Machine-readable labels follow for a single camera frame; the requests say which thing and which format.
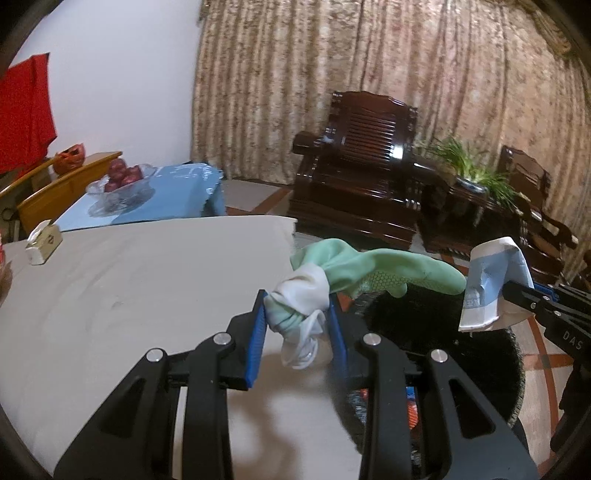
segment green plant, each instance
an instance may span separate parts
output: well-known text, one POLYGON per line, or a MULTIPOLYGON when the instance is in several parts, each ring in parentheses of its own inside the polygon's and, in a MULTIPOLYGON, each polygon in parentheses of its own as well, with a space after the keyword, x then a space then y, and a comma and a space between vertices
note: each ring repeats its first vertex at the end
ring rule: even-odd
POLYGON ((459 177, 486 187, 501 205, 514 206, 513 197, 516 191, 509 185, 505 175, 490 172, 486 167, 477 164, 478 158, 486 153, 485 151, 474 153, 470 150, 469 144, 464 146, 461 141, 451 135, 443 140, 435 139, 430 144, 419 146, 452 166, 459 177))

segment blue tablecloth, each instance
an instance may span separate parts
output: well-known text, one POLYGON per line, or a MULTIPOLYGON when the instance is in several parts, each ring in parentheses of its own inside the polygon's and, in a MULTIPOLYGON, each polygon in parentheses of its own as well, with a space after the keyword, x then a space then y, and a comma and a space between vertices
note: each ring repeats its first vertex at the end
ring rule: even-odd
POLYGON ((117 215, 92 216, 96 199, 85 194, 68 208, 56 224, 62 232, 120 223, 171 218, 193 218, 226 214, 222 172, 205 163, 160 168, 150 178, 147 199, 139 206, 117 215))

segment red cloth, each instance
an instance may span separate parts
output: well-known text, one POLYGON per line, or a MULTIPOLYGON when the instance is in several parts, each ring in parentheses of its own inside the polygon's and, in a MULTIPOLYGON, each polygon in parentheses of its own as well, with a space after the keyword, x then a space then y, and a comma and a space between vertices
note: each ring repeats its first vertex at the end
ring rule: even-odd
POLYGON ((56 139, 47 87, 49 54, 33 55, 0 79, 0 174, 28 168, 56 139))

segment metal screw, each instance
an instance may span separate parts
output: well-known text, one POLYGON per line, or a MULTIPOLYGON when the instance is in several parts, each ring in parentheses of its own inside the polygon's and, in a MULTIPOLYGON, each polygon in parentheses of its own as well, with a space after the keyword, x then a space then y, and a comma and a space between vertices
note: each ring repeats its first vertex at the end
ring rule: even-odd
POLYGON ((227 345, 232 341, 232 335, 226 332, 216 333, 213 336, 213 343, 216 345, 227 345))
POLYGON ((447 355, 447 352, 437 348, 431 352, 431 358, 433 358, 433 360, 435 360, 438 364, 442 364, 443 362, 447 362, 447 359, 449 357, 447 355))
POLYGON ((163 356, 164 352, 160 348, 152 348, 146 353, 146 360, 148 362, 160 362, 163 356))
POLYGON ((377 333, 366 333, 363 336, 363 341, 371 346, 379 345, 382 341, 382 337, 380 337, 377 333))

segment beige curtain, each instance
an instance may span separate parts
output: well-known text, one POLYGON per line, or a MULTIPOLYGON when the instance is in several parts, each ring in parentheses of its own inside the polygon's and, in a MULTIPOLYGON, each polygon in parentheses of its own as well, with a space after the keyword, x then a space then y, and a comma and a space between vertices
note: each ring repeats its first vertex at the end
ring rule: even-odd
MULTIPOLYGON (((553 51, 525 0, 217 0, 194 97, 194 160, 291 183, 294 134, 319 132, 333 90, 390 95, 417 136, 525 150, 553 176, 546 210, 591 241, 591 79, 553 51)), ((565 252, 566 273, 584 248, 565 252)))

